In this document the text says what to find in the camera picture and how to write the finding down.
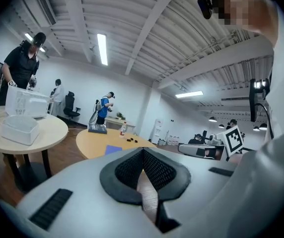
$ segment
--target ceiling beam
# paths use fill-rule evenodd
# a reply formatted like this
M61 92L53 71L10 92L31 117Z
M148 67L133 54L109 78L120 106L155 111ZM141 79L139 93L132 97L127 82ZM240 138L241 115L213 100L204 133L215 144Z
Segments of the ceiling beam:
M272 45L264 36L260 35L221 49L191 63L163 79L159 84L159 89L170 86L175 81L185 80L216 68L268 55L273 55Z
M207 113L207 118L215 117L217 119L236 119L236 120L248 120L250 121L251 116L250 115L232 115L232 114L216 114L216 113ZM264 116L258 116L256 121L267 121L267 117Z
M94 56L93 51L90 49L91 43L89 40L89 35L86 29L86 23L84 21L82 3L81 0L65 0L67 11L71 22L74 25L75 32L81 41L81 47L89 63L92 62Z
M64 55L65 49L62 46L62 44L59 42L59 40L57 40L56 36L54 35L54 32L50 28L40 27L40 25L38 24L32 13L30 12L24 0L13 0L13 4L14 7L15 4L21 4L24 11L28 15L29 19L34 23L38 31L43 32L46 35L46 43L49 43L52 46L52 48L62 57Z
M135 62L135 60L138 56L138 53L139 53L141 47L143 46L143 43L146 40L149 32L151 31L151 29L155 25L158 18L161 16L164 9L168 6L168 4L171 1L172 0L157 0L156 4L154 5L154 7L151 11L151 13L149 14L149 16L146 19L144 26L143 26L143 28L140 32L140 35L139 35L139 37L136 41L136 44L133 48L133 51L132 51L132 54L131 54L125 75L130 74L132 66L133 66L133 64L134 64L134 62Z

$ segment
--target bottle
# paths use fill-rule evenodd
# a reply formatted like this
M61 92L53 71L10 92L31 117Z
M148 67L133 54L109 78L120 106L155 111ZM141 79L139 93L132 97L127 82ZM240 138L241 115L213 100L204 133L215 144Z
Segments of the bottle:
M124 124L122 125L121 129L120 129L120 137L124 137L124 133L127 130L127 122L125 121Z

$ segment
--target desk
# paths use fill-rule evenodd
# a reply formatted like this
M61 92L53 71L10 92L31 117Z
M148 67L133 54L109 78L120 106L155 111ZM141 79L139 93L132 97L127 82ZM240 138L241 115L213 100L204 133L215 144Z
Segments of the desk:
M136 147L156 147L151 142L133 135L125 133L124 137L119 137L120 132L116 129L107 129L107 134L88 132L87 129L80 132L76 137L77 147L80 152L88 159L103 156L107 145L122 147L122 150L128 150Z
M113 118L113 117L106 117L105 118L106 121L106 126L108 128L111 129L120 129L121 126L124 124L125 120L119 120L117 118ZM136 127L135 125L133 125L131 122L126 121L127 122L127 132L133 132L134 128Z
M5 106L0 107L0 121L7 117ZM45 118L36 119L39 124L39 135L30 146L13 142L1 137L0 125L0 152L8 158L9 165L15 177L16 186L27 192L47 178L51 177L47 149L60 143L68 133L67 125L57 117L47 115ZM44 165L30 163L28 154L42 152ZM25 165L16 166L14 155L22 154Z

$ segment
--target ceiling light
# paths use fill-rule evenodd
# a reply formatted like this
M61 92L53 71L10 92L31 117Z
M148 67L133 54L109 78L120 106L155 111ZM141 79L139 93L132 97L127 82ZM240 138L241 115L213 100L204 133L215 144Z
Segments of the ceiling light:
M215 119L215 117L209 118L208 121L217 122L217 120Z
M267 130L267 124L266 123L262 123L259 127L260 130Z
M28 33L26 33L25 36L26 36L30 41L33 40L32 36L30 36Z
M97 38L98 38L98 46L99 46L101 63L104 65L108 65L106 36L103 34L97 34Z
M184 98L184 97L191 97L191 96L198 96L198 95L203 95L203 92L197 91L197 92L191 92L191 93L182 93L182 94L177 94L175 96L176 98Z

